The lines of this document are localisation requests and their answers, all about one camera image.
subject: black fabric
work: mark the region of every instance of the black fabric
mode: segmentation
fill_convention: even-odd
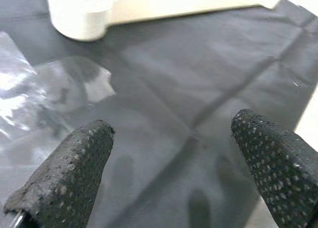
[[[103,169],[113,147],[114,130],[94,121],[70,133],[14,192],[4,212],[27,212],[41,227],[85,228]]]
[[[232,132],[277,225],[307,228],[317,216],[318,153],[251,110],[238,112]]]
[[[299,25],[291,15],[300,8],[289,4],[286,14],[283,3],[117,25],[79,43],[37,14],[47,12],[37,10],[39,0],[29,1],[22,13],[17,0],[0,0],[21,15],[0,18],[0,30],[33,66],[79,55],[112,73],[116,95],[85,115],[70,113],[75,127],[103,119],[116,130],[87,227],[243,227],[259,196],[231,118],[251,108],[296,125],[318,79],[317,18]],[[1,152],[10,164],[0,169],[8,181],[1,202],[35,169],[32,151],[21,154]]]

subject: black textured gripper pad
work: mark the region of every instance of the black textured gripper pad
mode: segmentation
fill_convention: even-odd
[[[318,153],[293,131],[248,109],[233,118],[232,133],[278,227],[313,227]]]
[[[70,133],[9,197],[4,212],[24,210],[41,228],[86,227],[113,136],[101,120]]]

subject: dotted rubber grip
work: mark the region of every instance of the dotted rubber grip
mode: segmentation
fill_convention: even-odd
[[[41,228],[86,227],[113,135],[101,120],[69,134],[9,197],[4,212],[24,210]]]
[[[280,228],[316,227],[318,153],[293,131],[244,109],[232,133]]]

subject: white plastic object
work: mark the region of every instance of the white plastic object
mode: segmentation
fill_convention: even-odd
[[[48,0],[51,22],[63,35],[94,41],[107,31],[111,0]]]

